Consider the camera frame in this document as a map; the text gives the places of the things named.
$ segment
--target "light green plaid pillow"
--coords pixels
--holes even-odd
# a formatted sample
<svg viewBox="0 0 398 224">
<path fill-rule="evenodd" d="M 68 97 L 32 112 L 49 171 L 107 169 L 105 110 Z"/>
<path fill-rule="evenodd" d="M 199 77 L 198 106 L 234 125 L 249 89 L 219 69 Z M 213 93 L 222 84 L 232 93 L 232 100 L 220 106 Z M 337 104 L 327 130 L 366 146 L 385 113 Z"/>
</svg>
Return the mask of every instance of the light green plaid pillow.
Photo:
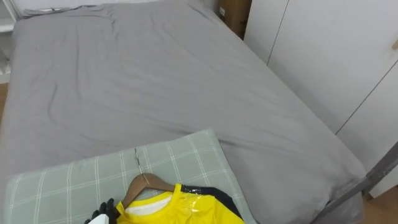
<svg viewBox="0 0 398 224">
<path fill-rule="evenodd" d="M 169 183 L 219 188 L 233 198 L 245 223 L 256 223 L 212 130 L 137 151 L 143 172 Z M 123 199 L 138 174 L 129 149 L 15 176 L 6 191 L 6 223 L 82 224 L 100 203 Z M 158 193 L 146 190 L 139 198 Z"/>
</svg>

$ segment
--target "bed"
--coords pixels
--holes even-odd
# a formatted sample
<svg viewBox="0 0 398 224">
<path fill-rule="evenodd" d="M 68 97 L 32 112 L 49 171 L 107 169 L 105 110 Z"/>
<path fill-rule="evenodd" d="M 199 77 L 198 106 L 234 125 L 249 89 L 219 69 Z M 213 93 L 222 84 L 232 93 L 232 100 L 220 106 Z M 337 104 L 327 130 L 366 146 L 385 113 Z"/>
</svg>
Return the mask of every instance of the bed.
<svg viewBox="0 0 398 224">
<path fill-rule="evenodd" d="M 102 4 L 34 16 L 17 22 L 13 40 L 0 197 L 10 175 L 207 128 L 259 223 L 308 223 L 366 174 L 200 2 Z M 318 223 L 358 222 L 357 193 Z"/>
</svg>

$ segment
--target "clothes hanger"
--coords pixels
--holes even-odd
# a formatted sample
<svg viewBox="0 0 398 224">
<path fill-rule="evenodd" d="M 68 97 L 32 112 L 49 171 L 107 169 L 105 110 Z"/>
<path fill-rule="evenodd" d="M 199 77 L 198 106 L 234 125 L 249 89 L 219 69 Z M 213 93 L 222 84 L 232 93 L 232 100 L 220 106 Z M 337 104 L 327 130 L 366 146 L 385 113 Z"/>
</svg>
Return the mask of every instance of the clothes hanger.
<svg viewBox="0 0 398 224">
<path fill-rule="evenodd" d="M 132 180 L 126 196 L 124 197 L 122 204 L 124 208 L 127 208 L 131 202 L 136 199 L 136 197 L 145 189 L 155 189 L 155 190 L 163 190 L 168 192 L 173 192 L 175 186 L 164 182 L 160 177 L 149 174 L 142 173 L 141 165 L 139 163 L 139 158 L 137 155 L 137 149 L 134 149 L 136 152 L 136 160 L 138 162 L 138 168 L 140 171 L 140 175 L 138 175 L 134 180 Z"/>
</svg>

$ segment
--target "yellow jersey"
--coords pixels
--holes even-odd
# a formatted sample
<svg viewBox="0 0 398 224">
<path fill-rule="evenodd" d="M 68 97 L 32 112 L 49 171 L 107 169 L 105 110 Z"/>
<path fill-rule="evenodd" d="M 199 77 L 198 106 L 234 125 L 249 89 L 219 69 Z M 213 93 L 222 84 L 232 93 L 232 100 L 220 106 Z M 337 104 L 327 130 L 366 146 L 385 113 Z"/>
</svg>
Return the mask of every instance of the yellow jersey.
<svg viewBox="0 0 398 224">
<path fill-rule="evenodd" d="M 175 185 L 174 192 L 164 192 L 147 200 L 134 201 L 124 208 L 119 202 L 118 224 L 243 224 L 232 198 L 213 187 Z"/>
</svg>

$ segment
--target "white wardrobe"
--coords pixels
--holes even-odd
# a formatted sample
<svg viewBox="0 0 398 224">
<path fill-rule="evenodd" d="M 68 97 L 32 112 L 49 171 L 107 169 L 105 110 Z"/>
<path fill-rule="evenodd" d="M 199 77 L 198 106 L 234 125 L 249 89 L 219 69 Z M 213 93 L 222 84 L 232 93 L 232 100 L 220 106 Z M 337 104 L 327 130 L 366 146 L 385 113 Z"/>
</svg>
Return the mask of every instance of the white wardrobe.
<svg viewBox="0 0 398 224">
<path fill-rule="evenodd" d="M 367 170 L 398 141 L 398 1 L 253 0 L 245 43 Z M 398 169 L 371 192 L 398 185 Z"/>
</svg>

